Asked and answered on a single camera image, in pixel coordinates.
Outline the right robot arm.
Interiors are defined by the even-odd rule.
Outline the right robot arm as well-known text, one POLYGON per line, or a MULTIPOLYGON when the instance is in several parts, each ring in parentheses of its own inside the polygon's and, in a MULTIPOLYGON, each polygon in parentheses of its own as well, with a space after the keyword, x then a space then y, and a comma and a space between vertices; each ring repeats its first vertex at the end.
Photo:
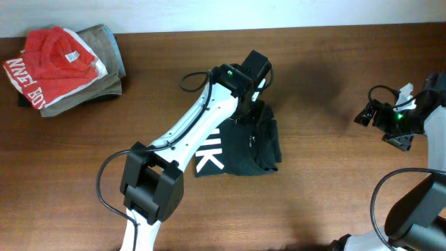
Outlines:
POLYGON ((380 102, 367 94, 369 102, 355 117, 361 126, 383 131, 382 140, 401 151, 409 151, 415 136, 427 140, 428 165, 407 167, 386 174, 371 196, 369 214, 372 231, 347 234, 329 244, 329 250, 437 250, 445 251, 445 72, 426 78, 424 88, 413 94, 413 85, 388 87, 394 103, 380 102), (375 204, 381 186, 393 176, 425 174, 387 214, 385 224, 376 222, 375 204))

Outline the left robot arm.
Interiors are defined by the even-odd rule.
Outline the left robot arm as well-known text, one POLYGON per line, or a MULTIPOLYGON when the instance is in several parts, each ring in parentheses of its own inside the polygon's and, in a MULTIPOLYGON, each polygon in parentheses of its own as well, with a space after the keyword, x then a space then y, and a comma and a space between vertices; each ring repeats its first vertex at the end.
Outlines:
POLYGON ((194 153, 225 120, 247 116, 273 76, 266 61, 223 64, 204 73, 201 95, 182 118, 148 146, 126 151, 119 190, 127 226, 122 250, 152 250, 162 222, 184 195, 184 172, 194 153))

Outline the dark green t-shirt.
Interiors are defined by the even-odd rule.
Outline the dark green t-shirt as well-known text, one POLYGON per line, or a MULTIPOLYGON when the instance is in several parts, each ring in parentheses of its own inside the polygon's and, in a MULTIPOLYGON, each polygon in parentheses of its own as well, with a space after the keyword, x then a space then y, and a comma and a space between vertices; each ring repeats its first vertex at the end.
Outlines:
POLYGON ((227 119, 214 129, 194 155, 194 174, 262 176, 277 172, 281 161, 277 121, 259 100, 240 121, 227 119))

